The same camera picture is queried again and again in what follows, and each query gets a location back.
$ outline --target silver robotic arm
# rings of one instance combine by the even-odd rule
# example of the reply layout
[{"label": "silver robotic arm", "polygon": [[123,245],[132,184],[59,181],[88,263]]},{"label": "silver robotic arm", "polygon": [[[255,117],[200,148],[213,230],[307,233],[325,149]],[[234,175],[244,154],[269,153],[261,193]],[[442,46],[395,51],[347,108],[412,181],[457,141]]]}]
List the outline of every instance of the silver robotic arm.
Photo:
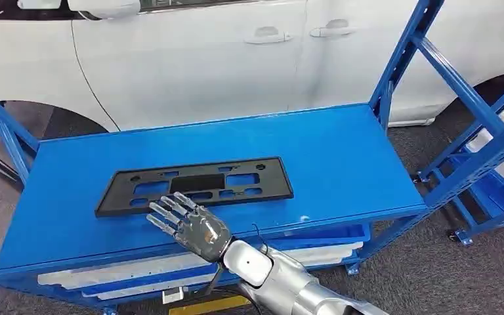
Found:
[{"label": "silver robotic arm", "polygon": [[255,249],[235,240],[227,226],[205,207],[176,192],[176,201],[161,197],[170,212],[151,203],[162,220],[147,219],[193,253],[209,262],[222,262],[237,274],[244,295],[268,308],[275,315],[388,315],[368,302],[349,299],[320,285],[304,266],[271,247]]}]

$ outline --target car window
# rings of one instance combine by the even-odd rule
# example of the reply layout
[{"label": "car window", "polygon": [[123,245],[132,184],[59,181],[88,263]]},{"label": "car window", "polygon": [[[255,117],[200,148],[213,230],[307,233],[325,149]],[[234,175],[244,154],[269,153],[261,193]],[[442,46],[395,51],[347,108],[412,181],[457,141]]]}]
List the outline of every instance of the car window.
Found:
[{"label": "car window", "polygon": [[246,0],[140,0],[142,11],[169,9],[173,7],[202,7]]},{"label": "car window", "polygon": [[71,20],[79,18],[78,13],[68,8],[67,0],[62,0],[59,9],[22,10],[16,0],[0,0],[0,20]]}]

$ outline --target blue shelving rack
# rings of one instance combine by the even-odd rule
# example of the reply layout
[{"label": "blue shelving rack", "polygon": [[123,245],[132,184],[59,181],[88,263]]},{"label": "blue shelving rack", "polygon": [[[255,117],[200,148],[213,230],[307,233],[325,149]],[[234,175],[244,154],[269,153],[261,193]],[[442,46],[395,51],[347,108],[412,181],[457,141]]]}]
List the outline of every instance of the blue shelving rack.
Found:
[{"label": "blue shelving rack", "polygon": [[[463,245],[472,244],[472,237],[476,234],[504,226],[504,178],[494,171],[495,167],[504,162],[504,123],[498,116],[504,110],[504,95],[490,106],[475,92],[471,94],[476,106],[483,108],[484,112],[480,115],[474,113],[476,121],[419,172],[422,181],[428,181],[430,175],[434,175],[438,181],[435,189],[439,189],[438,193],[444,196],[427,199],[429,206],[437,209],[451,201],[465,218],[468,228],[455,231]],[[462,101],[468,107],[475,106],[469,99]],[[465,145],[482,128],[487,128],[493,139],[480,151],[472,153]],[[443,165],[453,167],[453,173],[448,177],[441,170]],[[484,222],[477,222],[459,199],[458,195],[465,189],[468,189],[487,215],[488,219]]]},{"label": "blue shelving rack", "polygon": [[[142,215],[95,218],[94,208],[115,171],[266,156],[282,158],[293,199],[211,210],[237,237],[258,244],[254,223],[268,244],[282,250],[363,241],[363,248],[337,263],[349,274],[357,273],[360,263],[504,160],[504,124],[425,37],[442,3],[418,2],[366,103],[46,141],[30,135],[0,105],[0,136],[24,185],[0,251],[0,286],[108,314],[119,303],[158,297],[159,289],[113,299],[93,293],[200,275],[210,267],[72,288],[40,284],[38,279],[51,272],[94,270],[185,252]],[[424,198],[385,134],[393,91],[416,51],[494,134]],[[381,182],[393,185],[381,189]],[[371,223],[383,220],[394,222],[371,237]],[[235,281],[224,274],[219,284]]]}]

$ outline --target yellow floor marking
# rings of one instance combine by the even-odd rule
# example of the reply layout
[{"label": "yellow floor marking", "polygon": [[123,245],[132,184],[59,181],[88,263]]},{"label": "yellow floor marking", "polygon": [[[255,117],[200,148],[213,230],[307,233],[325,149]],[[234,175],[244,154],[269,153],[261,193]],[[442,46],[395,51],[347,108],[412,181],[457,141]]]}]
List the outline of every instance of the yellow floor marking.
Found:
[{"label": "yellow floor marking", "polygon": [[182,306],[177,308],[172,308],[169,310],[169,315],[197,315],[205,314],[209,312],[215,312],[218,310],[225,310],[227,308],[237,307],[241,305],[250,304],[245,297],[227,297],[225,299],[214,300],[194,305]]}]

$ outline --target black plastic frame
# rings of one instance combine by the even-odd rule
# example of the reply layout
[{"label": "black plastic frame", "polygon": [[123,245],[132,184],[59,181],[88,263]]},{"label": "black plastic frame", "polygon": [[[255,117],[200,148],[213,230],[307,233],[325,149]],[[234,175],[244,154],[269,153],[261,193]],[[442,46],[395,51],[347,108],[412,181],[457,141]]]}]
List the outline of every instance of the black plastic frame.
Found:
[{"label": "black plastic frame", "polygon": [[[254,174],[253,178],[258,178],[258,183],[252,182],[241,185],[227,184],[228,176],[246,174]],[[224,187],[220,186],[220,177],[223,177]],[[179,184],[182,183],[184,187],[184,185],[188,185],[192,179],[211,181],[204,182],[203,184],[195,184],[194,187],[207,186],[208,184],[214,186],[210,189],[181,191],[187,196],[194,197],[196,197],[197,194],[210,194],[211,197],[208,199],[194,200],[200,205],[228,205],[234,203],[289,199],[294,196],[291,183],[280,157],[157,167],[152,169],[135,169],[118,171],[113,175],[95,210],[95,215],[96,217],[111,217],[149,213],[151,209],[148,207],[148,204],[151,201],[159,200],[162,196],[171,196],[174,192],[171,191],[173,180],[177,181]],[[142,194],[135,193],[138,185],[154,182],[168,182],[166,191]],[[246,193],[258,192],[258,188],[261,189],[259,194]],[[221,192],[227,190],[232,190],[234,194],[232,196],[221,197]],[[133,204],[135,200],[140,200],[142,203]]]}]

